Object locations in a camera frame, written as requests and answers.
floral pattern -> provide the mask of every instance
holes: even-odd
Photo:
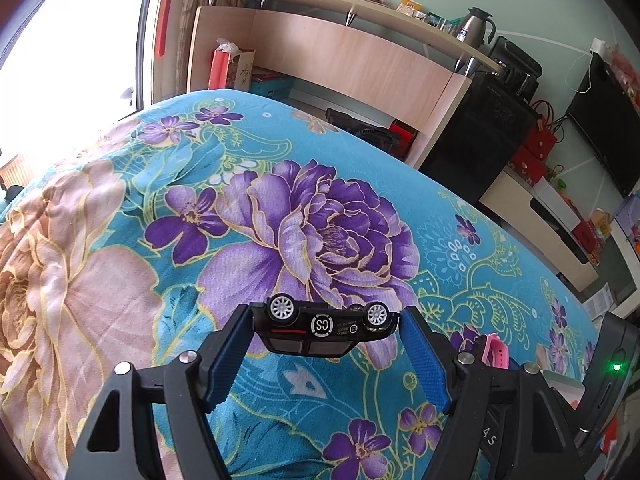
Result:
[[[376,435],[376,424],[358,418],[349,424],[349,434],[334,433],[324,448],[325,460],[338,462],[331,472],[332,480],[355,480],[362,469],[371,480],[386,474],[386,457],[380,453],[391,445],[386,435]]]
[[[191,92],[116,124],[0,216],[0,418],[39,478],[63,480],[114,364],[167,364],[274,292],[414,304],[459,351],[497,333],[518,362],[584,371],[595,330],[539,261],[428,178],[327,131],[272,100]],[[254,340],[207,420],[235,478],[409,480],[446,423],[434,402],[397,333],[330,360]]]

white circular logo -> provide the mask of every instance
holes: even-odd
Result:
[[[327,314],[316,314],[311,320],[311,332],[316,337],[327,337],[334,329],[334,320]]]

red hanging ornament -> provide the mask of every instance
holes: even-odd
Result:
[[[164,56],[164,48],[166,45],[166,28],[169,23],[169,10],[171,8],[171,0],[163,0],[158,20],[158,37],[156,38],[156,54],[158,57]]]

car's rear wheel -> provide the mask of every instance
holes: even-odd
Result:
[[[267,302],[267,313],[274,322],[289,324],[296,319],[298,307],[289,294],[276,294]]]
[[[391,313],[388,307],[380,301],[371,301],[364,307],[364,326],[369,330],[377,332],[384,330],[391,324]]]

thermos handle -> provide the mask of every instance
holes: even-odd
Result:
[[[491,34],[489,34],[489,38],[487,38],[486,42],[487,43],[491,43],[494,40],[494,36],[495,36],[495,23],[494,20],[491,20],[490,18],[486,19],[489,23],[492,24],[494,30],[491,31]]]

